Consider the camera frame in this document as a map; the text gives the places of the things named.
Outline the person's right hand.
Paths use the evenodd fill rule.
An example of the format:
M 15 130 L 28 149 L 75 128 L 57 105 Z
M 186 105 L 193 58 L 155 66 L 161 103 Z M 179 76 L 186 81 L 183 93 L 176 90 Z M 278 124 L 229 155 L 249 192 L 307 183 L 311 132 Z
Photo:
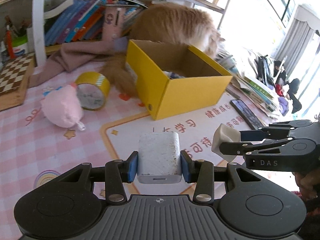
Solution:
M 307 175 L 295 172 L 294 176 L 300 193 L 305 200 L 317 197 L 317 191 L 313 187 L 319 184 L 319 169 L 313 170 Z

